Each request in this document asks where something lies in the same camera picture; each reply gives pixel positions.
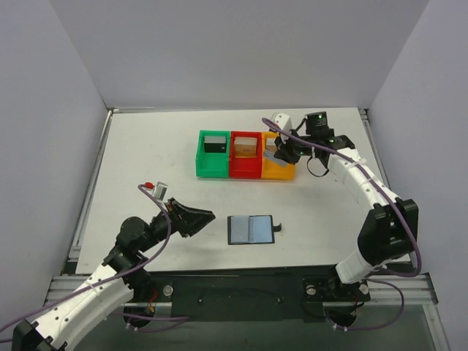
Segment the white VIP card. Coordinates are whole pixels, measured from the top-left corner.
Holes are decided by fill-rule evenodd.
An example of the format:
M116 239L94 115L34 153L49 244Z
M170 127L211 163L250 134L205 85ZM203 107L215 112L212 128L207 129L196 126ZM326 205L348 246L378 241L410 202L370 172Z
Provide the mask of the white VIP card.
M281 166L281 167L286 167L286 166L288 166L288 163L287 163L286 161L284 161L284 160L282 160L282 159L276 158L276 157L274 156L274 152L272 152L272 151L270 151L270 150L268 150L268 149L265 149L265 150L263 151L263 157L264 157L265 159L267 159L268 161L275 163L275 164L278 165L278 166Z

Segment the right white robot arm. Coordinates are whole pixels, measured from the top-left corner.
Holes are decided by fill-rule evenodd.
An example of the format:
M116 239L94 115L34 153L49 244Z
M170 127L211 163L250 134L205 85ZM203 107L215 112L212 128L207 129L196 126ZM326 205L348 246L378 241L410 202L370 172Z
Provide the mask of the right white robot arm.
M303 136L291 118L277 113L264 121L277 132L274 156L289 165L302 156L317 159L350 192L367 215L358 234L357 247L335 267L343 284L353 284L384 268L392 260L415 254L416 276L422 268L417 245L419 209L414 200L402 200L371 171L355 144L346 135L336 135L328 126L326 113L310 113L300 125Z

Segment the black leather card holder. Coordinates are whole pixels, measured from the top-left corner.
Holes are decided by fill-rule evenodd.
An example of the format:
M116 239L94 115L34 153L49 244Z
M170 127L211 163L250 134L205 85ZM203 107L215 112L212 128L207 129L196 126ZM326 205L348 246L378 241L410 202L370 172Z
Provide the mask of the black leather card holder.
M227 243L229 245L274 244L275 234L282 231L282 223L275 225L271 215L228 216Z

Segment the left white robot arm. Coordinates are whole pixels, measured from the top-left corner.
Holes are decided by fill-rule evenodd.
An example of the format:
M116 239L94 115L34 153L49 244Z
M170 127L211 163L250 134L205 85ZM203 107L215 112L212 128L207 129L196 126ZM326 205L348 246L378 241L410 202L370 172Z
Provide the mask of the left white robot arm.
M150 222L138 216L123 221L114 247L79 288L12 332L12 350L73 350L121 304L148 284L144 252L165 247L173 233L191 237L215 220L212 211L190 208L170 198Z

